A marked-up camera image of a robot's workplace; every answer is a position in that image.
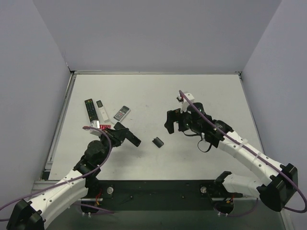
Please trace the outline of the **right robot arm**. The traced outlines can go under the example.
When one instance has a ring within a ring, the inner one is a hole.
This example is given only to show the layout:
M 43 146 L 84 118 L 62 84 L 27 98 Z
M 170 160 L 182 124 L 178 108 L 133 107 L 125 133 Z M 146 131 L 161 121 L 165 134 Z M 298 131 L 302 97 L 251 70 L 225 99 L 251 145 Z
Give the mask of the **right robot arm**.
M 290 163 L 283 165 L 252 147 L 227 123 L 206 114 L 202 103 L 194 103 L 194 106 L 199 112 L 190 105 L 186 112 L 176 109 L 166 113 L 164 126 L 169 134 L 174 133 L 174 123 L 177 123 L 180 132 L 191 130 L 211 146 L 234 157 L 254 174 L 255 177 L 251 178 L 223 172 L 215 182 L 227 192 L 259 198 L 273 211 L 284 209 L 296 192 L 297 168 Z

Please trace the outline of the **black battery cover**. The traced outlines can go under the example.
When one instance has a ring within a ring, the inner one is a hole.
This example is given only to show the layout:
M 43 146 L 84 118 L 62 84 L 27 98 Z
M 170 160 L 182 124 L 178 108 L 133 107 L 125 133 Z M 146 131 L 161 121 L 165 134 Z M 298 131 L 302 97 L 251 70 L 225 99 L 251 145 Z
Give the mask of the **black battery cover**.
M 156 145 L 158 148 L 161 148 L 164 145 L 164 142 L 159 137 L 155 137 L 152 140 L 152 143 Z

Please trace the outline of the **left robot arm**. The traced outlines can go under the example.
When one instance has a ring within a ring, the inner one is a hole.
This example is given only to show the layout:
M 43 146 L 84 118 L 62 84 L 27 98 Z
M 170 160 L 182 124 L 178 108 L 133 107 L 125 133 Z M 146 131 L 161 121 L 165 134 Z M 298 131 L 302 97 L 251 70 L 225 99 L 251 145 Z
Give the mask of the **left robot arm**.
M 98 193 L 97 175 L 114 147 L 129 136 L 128 128 L 98 130 L 74 168 L 55 185 L 34 193 L 29 201 L 20 198 L 8 220 L 8 230 L 45 230 L 78 199 Z

